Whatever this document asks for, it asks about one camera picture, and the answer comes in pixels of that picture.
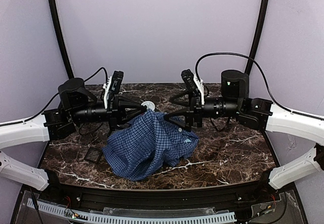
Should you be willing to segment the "blue checked shirt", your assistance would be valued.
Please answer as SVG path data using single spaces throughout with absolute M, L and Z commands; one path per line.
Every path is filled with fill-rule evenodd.
M 131 120 L 129 127 L 109 136 L 102 152 L 115 175 L 143 180 L 163 165 L 175 167 L 193 154 L 199 137 L 167 122 L 164 116 L 148 110 Z

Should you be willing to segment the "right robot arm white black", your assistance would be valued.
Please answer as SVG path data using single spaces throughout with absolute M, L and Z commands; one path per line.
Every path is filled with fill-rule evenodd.
M 183 108 L 164 119 L 184 130 L 202 126 L 204 118 L 234 118 L 239 124 L 258 131 L 286 133 L 311 140 L 315 145 L 304 155 L 280 167 L 266 170 L 258 183 L 260 191 L 276 191 L 310 174 L 323 171 L 323 117 L 308 115 L 278 105 L 274 100 L 249 98 L 249 76 L 238 70 L 221 73 L 221 96 L 205 97 L 204 85 L 187 69 L 181 77 L 186 91 L 170 99 L 188 95 Z

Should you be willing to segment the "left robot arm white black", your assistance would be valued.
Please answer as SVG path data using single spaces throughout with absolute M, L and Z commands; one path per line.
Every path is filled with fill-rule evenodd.
M 103 85 L 103 99 L 86 89 L 81 78 L 67 80 L 58 87 L 57 109 L 37 116 L 1 124 L 1 149 L 30 142 L 65 139 L 85 123 L 107 122 L 110 131 L 147 111 L 147 107 L 119 95 L 121 77 L 110 77 Z M 40 192 L 60 190 L 55 172 L 19 162 L 1 152 L 1 176 Z

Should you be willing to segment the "pink pompom brooch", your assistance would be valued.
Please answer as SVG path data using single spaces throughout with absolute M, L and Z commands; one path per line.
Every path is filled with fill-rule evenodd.
M 155 104 L 152 101 L 144 101 L 141 103 L 142 106 L 145 106 L 147 109 L 151 111 L 155 111 Z

